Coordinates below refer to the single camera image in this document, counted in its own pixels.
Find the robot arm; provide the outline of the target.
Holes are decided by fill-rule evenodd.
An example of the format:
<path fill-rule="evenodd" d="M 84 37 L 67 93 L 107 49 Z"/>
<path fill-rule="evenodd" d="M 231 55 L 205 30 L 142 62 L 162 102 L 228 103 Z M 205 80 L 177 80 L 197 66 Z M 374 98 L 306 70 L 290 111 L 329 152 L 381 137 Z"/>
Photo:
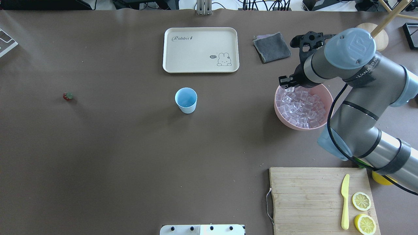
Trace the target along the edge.
<path fill-rule="evenodd" d="M 375 126 L 387 107 L 400 107 L 417 95 L 417 75 L 381 55 L 361 28 L 327 35 L 309 31 L 290 46 L 299 48 L 300 64 L 291 76 L 279 77 L 282 88 L 314 88 L 334 78 L 345 82 L 318 144 L 417 195 L 417 150 Z"/>

